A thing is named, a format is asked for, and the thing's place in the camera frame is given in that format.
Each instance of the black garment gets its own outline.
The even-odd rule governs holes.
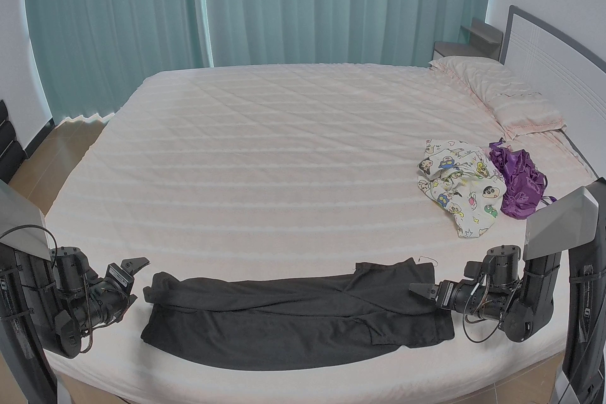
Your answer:
[[[236,370],[340,365],[455,337],[450,311],[408,291],[430,263],[359,263],[353,274],[229,283],[154,275],[141,338],[172,355]]]

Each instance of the purple strap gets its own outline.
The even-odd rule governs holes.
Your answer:
[[[512,152],[502,144],[503,138],[490,143],[490,160],[503,174],[507,186],[501,211],[510,217],[525,219],[536,211],[539,202],[546,205],[555,202],[555,197],[544,196],[547,177],[536,169],[530,154],[526,150]]]

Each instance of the white label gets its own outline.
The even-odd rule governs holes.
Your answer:
[[[444,297],[444,302],[442,303],[443,306],[448,306],[450,295],[452,294],[454,287],[455,285],[453,283],[449,283],[449,288],[446,291],[446,296]]]
[[[127,287],[128,286],[128,281],[126,281],[126,279],[124,278],[124,276],[122,276],[120,273],[118,273],[112,266],[110,266],[109,268],[107,268],[107,271],[116,279],[116,281],[118,283],[120,283],[123,287]]]

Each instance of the bed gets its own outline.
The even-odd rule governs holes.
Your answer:
[[[589,63],[602,75],[606,69],[556,34],[512,8],[502,61],[530,85],[539,83],[568,122],[574,146],[560,131],[511,142],[548,175],[547,193],[561,197],[593,181],[591,167],[605,168],[578,124],[592,117],[606,126],[599,104],[606,93],[594,91],[597,111],[585,109],[586,102],[579,113],[587,93],[578,91],[606,85],[587,75]],[[562,103],[556,93],[570,79],[574,86]],[[343,274],[356,262],[408,257],[436,261],[436,280],[458,280],[466,261],[490,247],[521,245],[526,225],[501,214],[480,238],[459,238],[449,215],[418,189],[416,165],[426,139],[487,146],[503,135],[480,99],[436,69],[270,65],[159,73],[110,120],[46,222],[61,245],[80,247],[97,271],[148,257],[151,265],[133,288],[139,296],[158,271],[178,279],[277,279]],[[563,255],[554,316],[522,344],[497,332],[475,345],[455,315],[455,339],[435,347],[328,368],[231,371],[143,343],[151,305],[140,298],[123,322],[95,332],[88,354],[47,356],[57,371],[141,404],[431,404],[561,351],[567,276]],[[493,325],[475,325],[473,335],[486,336]]]

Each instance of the white cartoon print fabric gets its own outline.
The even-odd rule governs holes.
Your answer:
[[[419,168],[419,188],[454,216],[459,237],[479,237],[495,223],[507,188],[480,147],[428,140]]]

